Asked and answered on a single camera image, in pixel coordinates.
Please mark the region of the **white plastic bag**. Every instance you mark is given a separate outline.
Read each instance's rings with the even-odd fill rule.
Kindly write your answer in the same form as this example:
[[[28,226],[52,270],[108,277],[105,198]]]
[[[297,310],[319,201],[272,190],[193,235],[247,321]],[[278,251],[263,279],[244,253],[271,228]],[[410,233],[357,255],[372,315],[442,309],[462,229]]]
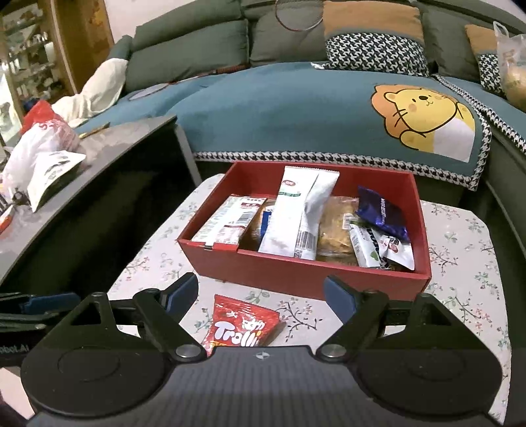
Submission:
[[[15,191],[26,190],[38,154],[62,150],[75,152],[80,143],[75,131],[44,100],[38,101],[26,114],[20,134],[2,171],[1,192],[8,198],[12,198]]]

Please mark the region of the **white pouch on table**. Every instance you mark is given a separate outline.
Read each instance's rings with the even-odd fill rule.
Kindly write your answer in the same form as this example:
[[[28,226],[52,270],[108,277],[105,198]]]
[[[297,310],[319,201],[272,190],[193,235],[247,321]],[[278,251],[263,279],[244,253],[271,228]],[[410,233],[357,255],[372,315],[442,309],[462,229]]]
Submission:
[[[56,186],[60,179],[76,170],[85,158],[85,154],[66,150],[42,152],[36,156],[33,174],[27,187],[33,213],[45,203],[45,194]]]

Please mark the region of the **clear wrapped bread packet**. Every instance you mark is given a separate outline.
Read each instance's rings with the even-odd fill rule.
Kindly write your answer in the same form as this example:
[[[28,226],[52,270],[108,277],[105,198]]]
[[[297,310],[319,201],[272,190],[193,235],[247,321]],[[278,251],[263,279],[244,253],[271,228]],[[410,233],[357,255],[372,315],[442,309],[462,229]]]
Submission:
[[[358,220],[358,203],[357,197],[329,197],[318,228],[317,261],[357,266],[349,226]]]

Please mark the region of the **dark coffee table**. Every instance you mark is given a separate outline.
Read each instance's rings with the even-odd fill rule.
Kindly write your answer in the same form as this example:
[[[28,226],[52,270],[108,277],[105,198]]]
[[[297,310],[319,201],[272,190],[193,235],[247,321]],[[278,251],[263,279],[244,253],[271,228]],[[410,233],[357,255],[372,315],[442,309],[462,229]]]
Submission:
[[[176,117],[121,124],[82,140],[87,158],[36,213],[1,235],[4,293],[107,291],[201,182]]]

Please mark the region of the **red storage box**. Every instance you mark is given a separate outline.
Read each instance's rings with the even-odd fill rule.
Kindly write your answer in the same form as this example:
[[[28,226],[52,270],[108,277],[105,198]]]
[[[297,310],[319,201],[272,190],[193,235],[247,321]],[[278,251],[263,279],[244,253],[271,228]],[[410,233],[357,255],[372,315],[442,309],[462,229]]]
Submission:
[[[337,276],[357,290],[379,290],[394,300],[411,301],[426,288],[432,268],[420,197],[410,172],[357,166],[331,167],[340,174],[333,195],[355,196],[358,188],[365,187],[401,209],[416,263],[410,272],[265,255],[239,245],[215,244],[208,248],[193,241],[193,236],[229,196],[275,197],[285,166],[283,162],[238,161],[211,191],[178,238],[184,254],[199,275],[313,299],[323,299],[323,281],[329,275]]]

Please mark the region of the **floral tablecloth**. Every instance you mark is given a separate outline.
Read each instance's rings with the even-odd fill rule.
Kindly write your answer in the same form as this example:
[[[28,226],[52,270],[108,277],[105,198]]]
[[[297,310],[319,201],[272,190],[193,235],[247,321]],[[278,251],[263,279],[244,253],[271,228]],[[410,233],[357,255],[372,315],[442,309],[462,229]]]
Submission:
[[[194,190],[149,237],[143,248],[109,288],[112,300],[127,300],[146,288],[164,289],[192,266],[177,239],[209,193],[221,180],[217,174]],[[511,381],[512,347],[508,335],[506,299],[497,257],[486,225],[475,214],[423,201],[432,278],[426,287],[497,356],[502,383],[490,414],[504,422]],[[216,279],[199,279],[199,296],[181,324],[197,341],[208,333],[214,297],[225,295],[279,312],[275,346],[308,345],[317,349],[341,322],[327,304]]]

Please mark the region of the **red white snack packet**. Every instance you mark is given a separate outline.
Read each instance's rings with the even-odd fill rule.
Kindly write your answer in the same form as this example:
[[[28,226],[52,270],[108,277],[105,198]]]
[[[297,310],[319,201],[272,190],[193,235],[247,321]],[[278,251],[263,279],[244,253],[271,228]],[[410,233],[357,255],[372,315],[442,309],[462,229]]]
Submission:
[[[203,243],[206,247],[215,244],[238,245],[244,231],[266,200],[265,197],[229,196],[191,241]]]

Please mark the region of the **white Weilong snack packet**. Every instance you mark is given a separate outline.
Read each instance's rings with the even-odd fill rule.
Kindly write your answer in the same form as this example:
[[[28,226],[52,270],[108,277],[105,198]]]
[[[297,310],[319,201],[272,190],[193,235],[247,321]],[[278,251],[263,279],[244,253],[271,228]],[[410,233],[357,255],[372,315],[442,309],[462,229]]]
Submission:
[[[258,251],[314,261],[323,209],[339,176],[328,169],[285,166]]]

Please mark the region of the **green white small packet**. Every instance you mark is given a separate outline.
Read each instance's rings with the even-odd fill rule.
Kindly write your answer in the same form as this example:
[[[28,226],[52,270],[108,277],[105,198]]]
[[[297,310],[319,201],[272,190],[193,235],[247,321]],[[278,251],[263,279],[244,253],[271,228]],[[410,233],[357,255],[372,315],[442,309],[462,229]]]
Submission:
[[[348,233],[358,266],[367,269],[379,269],[382,266],[381,257],[376,250],[368,229],[351,223]]]

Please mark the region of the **clear plastic bag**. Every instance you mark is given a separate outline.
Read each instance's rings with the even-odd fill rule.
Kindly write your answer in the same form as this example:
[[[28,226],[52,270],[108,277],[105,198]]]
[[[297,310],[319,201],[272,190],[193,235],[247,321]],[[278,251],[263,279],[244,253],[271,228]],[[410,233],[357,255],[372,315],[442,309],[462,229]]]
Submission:
[[[507,28],[497,21],[493,22],[493,26],[497,40],[497,62],[502,90],[510,104],[525,111],[525,35],[510,36]]]

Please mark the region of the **blue wafer biscuit packet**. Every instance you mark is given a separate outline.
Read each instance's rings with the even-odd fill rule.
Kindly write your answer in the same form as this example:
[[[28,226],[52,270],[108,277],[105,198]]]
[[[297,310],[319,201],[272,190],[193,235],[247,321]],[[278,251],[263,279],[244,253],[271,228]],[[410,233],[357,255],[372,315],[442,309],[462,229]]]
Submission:
[[[362,186],[357,190],[357,215],[386,234],[408,243],[407,223],[401,209],[375,191]]]

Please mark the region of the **white blanket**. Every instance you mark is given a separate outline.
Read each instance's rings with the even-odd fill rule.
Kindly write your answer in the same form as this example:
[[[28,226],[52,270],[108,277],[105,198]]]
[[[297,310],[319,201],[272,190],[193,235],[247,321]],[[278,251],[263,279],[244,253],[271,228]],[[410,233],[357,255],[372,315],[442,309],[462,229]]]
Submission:
[[[71,128],[102,114],[119,99],[125,85],[128,65],[126,59],[107,59],[86,81],[79,93],[64,96],[54,102],[53,111]]]

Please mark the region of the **wooden display shelf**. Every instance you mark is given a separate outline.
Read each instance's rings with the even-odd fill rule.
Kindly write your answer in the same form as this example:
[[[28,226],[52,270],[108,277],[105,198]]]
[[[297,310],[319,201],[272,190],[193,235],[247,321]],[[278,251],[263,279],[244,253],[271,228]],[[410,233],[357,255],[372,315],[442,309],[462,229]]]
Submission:
[[[14,144],[23,119],[39,100],[71,95],[70,78],[49,16],[50,1],[2,1],[1,138]]]

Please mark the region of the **houndstooth orange cushion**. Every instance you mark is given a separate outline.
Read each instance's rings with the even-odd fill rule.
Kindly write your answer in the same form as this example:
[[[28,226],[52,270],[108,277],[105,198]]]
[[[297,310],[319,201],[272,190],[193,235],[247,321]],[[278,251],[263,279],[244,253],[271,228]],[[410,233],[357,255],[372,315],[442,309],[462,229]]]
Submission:
[[[326,1],[323,33],[327,61],[320,69],[429,74],[421,14],[413,5]]]

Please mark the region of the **blue white snack packet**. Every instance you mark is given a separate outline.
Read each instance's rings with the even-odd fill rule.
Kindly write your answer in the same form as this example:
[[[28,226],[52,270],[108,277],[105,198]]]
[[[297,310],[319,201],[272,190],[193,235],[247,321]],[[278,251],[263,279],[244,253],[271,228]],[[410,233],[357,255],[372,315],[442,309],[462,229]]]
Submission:
[[[274,206],[266,206],[263,208],[261,213],[261,221],[259,225],[259,238],[262,239],[268,229],[268,224],[270,222],[270,218],[272,216],[274,210]]]

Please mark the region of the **white red small packet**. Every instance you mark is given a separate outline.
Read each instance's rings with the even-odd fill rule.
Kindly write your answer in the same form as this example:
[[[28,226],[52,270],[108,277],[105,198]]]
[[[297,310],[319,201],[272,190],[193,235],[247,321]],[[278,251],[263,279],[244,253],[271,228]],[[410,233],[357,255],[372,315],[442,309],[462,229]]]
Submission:
[[[380,234],[377,238],[379,245],[379,255],[388,261],[408,269],[415,269],[415,258],[413,248],[410,243],[403,243],[394,236]]]

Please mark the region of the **red Trolli gummy packet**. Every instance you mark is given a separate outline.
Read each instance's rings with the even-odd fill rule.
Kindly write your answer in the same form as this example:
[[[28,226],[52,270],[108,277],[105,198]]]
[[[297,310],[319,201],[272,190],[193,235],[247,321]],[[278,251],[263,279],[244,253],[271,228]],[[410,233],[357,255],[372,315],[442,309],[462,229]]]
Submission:
[[[202,347],[208,356],[217,347],[258,347],[269,342],[279,324],[280,315],[274,309],[216,294]]]

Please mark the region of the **teal lion sofa cover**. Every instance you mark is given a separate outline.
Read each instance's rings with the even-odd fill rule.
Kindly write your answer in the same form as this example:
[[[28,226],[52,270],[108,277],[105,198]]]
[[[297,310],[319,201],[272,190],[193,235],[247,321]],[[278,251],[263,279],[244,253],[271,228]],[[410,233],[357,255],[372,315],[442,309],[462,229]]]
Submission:
[[[276,63],[134,91],[89,132],[174,116],[200,162],[348,164],[412,172],[475,190],[501,138],[525,148],[525,115],[457,78]]]

